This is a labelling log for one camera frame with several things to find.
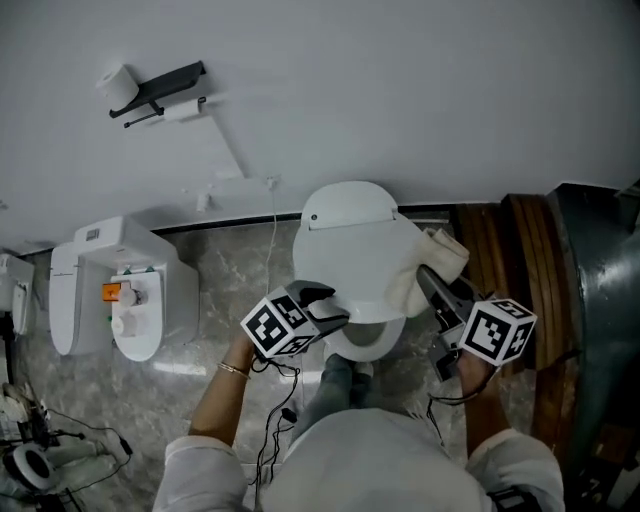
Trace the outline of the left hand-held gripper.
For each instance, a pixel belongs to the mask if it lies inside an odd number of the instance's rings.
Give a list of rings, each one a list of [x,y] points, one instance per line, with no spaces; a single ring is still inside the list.
[[[335,293],[316,281],[293,281],[262,298],[241,327],[262,357],[298,355],[349,323],[349,312],[333,301]]]

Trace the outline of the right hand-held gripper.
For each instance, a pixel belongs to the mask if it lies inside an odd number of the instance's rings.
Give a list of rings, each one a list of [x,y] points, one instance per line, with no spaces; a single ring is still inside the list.
[[[430,267],[418,268],[418,285],[441,327],[429,349],[440,381],[454,377],[464,351],[495,367],[524,352],[538,317],[519,303],[493,300],[493,291],[483,293],[465,277],[448,286]]]

